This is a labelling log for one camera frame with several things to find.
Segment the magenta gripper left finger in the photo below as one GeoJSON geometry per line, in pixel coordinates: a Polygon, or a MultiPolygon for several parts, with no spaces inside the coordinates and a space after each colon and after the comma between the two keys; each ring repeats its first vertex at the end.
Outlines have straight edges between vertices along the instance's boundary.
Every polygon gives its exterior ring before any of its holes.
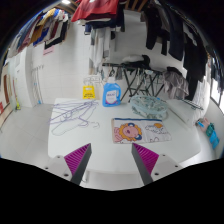
{"type": "Polygon", "coordinates": [[[76,185],[81,183],[91,154],[91,144],[86,144],[64,157],[65,162],[67,163],[72,174],[72,183],[76,185]]]}

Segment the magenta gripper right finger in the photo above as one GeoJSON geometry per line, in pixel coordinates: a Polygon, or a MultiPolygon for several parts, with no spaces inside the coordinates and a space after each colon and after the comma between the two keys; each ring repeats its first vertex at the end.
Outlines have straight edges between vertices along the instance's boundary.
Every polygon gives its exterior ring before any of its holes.
{"type": "Polygon", "coordinates": [[[155,152],[138,145],[132,144],[132,155],[140,173],[141,179],[144,185],[148,185],[153,182],[151,173],[155,164],[159,158],[159,155],[155,152]]]}

